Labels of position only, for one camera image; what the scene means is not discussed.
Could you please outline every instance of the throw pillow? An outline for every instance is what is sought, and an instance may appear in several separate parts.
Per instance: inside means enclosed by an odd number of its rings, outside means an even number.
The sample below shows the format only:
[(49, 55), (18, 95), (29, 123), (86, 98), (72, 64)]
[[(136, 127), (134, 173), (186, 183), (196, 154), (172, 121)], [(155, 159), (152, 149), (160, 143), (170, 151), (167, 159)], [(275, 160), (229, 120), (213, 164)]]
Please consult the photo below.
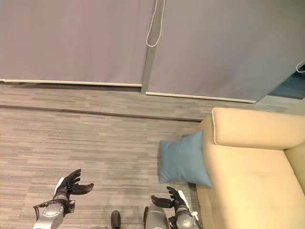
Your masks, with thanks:
[(199, 131), (178, 141), (161, 141), (159, 181), (182, 181), (212, 187), (204, 167), (202, 140), (203, 131)]

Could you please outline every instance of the white cord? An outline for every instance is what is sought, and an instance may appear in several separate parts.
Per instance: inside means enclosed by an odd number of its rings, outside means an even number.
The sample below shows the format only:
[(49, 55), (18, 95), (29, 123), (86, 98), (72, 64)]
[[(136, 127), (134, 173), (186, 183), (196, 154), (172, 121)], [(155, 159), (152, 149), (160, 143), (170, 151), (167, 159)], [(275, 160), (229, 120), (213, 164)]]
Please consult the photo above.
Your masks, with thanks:
[(146, 44), (147, 44), (147, 46), (149, 46), (149, 47), (154, 47), (154, 46), (156, 46), (156, 45), (158, 44), (159, 39), (160, 39), (161, 34), (162, 34), (162, 24), (163, 24), (163, 14), (164, 14), (164, 8), (165, 8), (165, 0), (163, 0), (163, 9), (162, 9), (162, 14), (161, 14), (161, 26), (160, 26), (160, 32), (159, 32), (158, 40), (157, 40), (156, 44), (154, 44), (154, 45), (150, 45), (150, 44), (148, 43), (148, 37), (149, 37), (149, 35), (151, 34), (151, 30), (152, 30), (152, 26), (153, 26), (152, 23), (153, 23), (154, 15), (155, 15), (156, 10), (157, 10), (157, 4), (158, 4), (158, 0), (156, 0), (156, 4), (155, 4), (155, 6), (154, 6), (154, 11), (153, 11), (153, 15), (152, 15), (151, 26), (150, 26), (150, 28), (149, 28), (149, 32), (148, 32), (147, 37), (146, 37)]
[(296, 69), (296, 71), (297, 71), (298, 73), (305, 73), (305, 71), (300, 71), (300, 70), (299, 70), (299, 67), (301, 68), (301, 67), (303, 66), (304, 63), (305, 63), (305, 61), (302, 61), (302, 62), (298, 63), (297, 66), (295, 67), (295, 69)]

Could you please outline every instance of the cream sofa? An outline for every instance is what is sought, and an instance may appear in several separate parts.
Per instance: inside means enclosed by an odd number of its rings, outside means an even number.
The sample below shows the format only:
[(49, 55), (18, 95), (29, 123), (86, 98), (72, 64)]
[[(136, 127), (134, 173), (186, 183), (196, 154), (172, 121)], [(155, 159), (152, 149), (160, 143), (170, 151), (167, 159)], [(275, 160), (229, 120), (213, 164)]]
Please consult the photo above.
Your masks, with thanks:
[(198, 130), (204, 229), (305, 229), (305, 116), (214, 108)]

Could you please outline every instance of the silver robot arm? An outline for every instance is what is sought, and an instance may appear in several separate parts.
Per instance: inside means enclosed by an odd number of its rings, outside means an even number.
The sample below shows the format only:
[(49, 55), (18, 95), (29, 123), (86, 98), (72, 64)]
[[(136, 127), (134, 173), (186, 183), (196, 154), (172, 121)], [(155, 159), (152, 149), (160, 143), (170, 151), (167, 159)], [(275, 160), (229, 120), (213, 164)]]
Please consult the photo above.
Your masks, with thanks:
[(63, 222), (63, 205), (49, 204), (36, 221), (33, 229), (56, 229)]
[(68, 213), (73, 213), (75, 200), (70, 200), (70, 195), (87, 194), (93, 189), (94, 184), (79, 185), (81, 169), (75, 170), (67, 177), (62, 177), (55, 188), (53, 200), (34, 206), (36, 223), (33, 229), (56, 229), (63, 222)]

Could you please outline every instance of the grey curtain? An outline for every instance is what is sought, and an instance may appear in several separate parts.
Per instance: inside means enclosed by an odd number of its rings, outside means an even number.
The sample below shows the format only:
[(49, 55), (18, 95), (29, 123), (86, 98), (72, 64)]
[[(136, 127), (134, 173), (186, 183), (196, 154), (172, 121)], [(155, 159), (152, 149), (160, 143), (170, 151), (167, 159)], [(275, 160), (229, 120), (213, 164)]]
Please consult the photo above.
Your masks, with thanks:
[(304, 0), (167, 0), (148, 91), (259, 100), (304, 59), (304, 10)]
[(153, 0), (2, 0), (0, 78), (141, 84)]

